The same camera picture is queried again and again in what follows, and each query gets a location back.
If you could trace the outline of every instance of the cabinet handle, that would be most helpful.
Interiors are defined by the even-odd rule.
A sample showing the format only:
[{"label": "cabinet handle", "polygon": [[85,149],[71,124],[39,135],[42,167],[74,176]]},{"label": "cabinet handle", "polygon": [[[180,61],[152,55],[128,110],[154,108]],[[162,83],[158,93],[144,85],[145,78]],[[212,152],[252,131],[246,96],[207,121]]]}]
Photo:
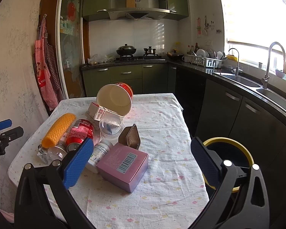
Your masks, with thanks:
[{"label": "cabinet handle", "polygon": [[228,92],[226,92],[226,96],[229,97],[229,98],[231,98],[231,99],[233,99],[233,100],[235,100],[235,101],[239,101],[239,98],[238,98],[238,97],[235,97],[235,96],[233,96],[233,95],[230,95]]},{"label": "cabinet handle", "polygon": [[256,114],[260,114],[259,110],[256,110],[255,108],[251,107],[249,104],[246,103],[245,105],[246,108],[250,109],[252,112],[256,113]]}]

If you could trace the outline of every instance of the window blind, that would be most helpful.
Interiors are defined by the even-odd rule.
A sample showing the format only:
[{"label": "window blind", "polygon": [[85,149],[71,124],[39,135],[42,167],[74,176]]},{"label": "window blind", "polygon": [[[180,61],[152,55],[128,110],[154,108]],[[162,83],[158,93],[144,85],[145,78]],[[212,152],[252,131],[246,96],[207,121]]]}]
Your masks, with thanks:
[{"label": "window blind", "polygon": [[278,41],[286,51],[286,4],[283,0],[222,0],[222,6],[228,43],[268,48]]}]

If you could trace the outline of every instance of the kitchen sink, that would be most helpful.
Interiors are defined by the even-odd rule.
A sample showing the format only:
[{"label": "kitchen sink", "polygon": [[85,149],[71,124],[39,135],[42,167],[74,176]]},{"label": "kitchen sink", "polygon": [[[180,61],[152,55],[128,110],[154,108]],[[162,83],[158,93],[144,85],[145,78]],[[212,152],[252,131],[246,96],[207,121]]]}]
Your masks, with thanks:
[{"label": "kitchen sink", "polygon": [[253,87],[253,88],[260,88],[261,86],[247,78],[241,77],[241,76],[234,76],[234,75],[221,75],[222,77],[231,79],[237,83],[243,84],[248,87]]},{"label": "kitchen sink", "polygon": [[269,89],[257,89],[256,91],[269,98],[274,103],[278,104],[284,110],[286,110],[286,100],[283,97],[277,95]]}]

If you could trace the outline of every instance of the faucet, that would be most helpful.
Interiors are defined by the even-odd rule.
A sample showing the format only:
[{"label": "faucet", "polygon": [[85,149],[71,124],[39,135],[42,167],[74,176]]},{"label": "faucet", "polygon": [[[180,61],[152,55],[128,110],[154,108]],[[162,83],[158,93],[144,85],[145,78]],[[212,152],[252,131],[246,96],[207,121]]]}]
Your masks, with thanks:
[{"label": "faucet", "polygon": [[237,67],[236,67],[236,71],[235,71],[235,75],[236,75],[236,76],[238,76],[238,72],[239,72],[239,71],[241,71],[241,72],[242,72],[242,70],[240,70],[240,69],[239,69],[239,52],[238,52],[238,50],[237,50],[237,49],[235,49],[235,48],[230,48],[230,49],[229,49],[229,51],[230,51],[230,50],[232,50],[232,49],[236,50],[236,51],[237,51],[237,53],[238,53],[238,58],[237,58]]},{"label": "faucet", "polygon": [[269,47],[269,51],[268,51],[268,64],[267,64],[267,70],[266,70],[266,74],[265,77],[261,79],[262,83],[263,83],[263,88],[267,89],[267,84],[268,84],[268,79],[270,78],[269,76],[269,66],[270,66],[270,54],[271,54],[271,50],[275,45],[279,45],[282,48],[282,52],[283,52],[283,72],[284,74],[286,74],[286,53],[284,50],[284,47],[278,43],[278,42],[273,42],[270,47]]}]

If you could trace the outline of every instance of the red soda can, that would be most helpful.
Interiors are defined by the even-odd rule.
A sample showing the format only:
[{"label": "red soda can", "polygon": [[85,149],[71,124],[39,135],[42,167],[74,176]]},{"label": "red soda can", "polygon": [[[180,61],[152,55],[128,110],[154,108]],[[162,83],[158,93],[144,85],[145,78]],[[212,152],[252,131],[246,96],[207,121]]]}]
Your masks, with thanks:
[{"label": "red soda can", "polygon": [[66,140],[67,152],[76,150],[86,137],[93,139],[94,127],[90,121],[80,119],[71,128]]}]

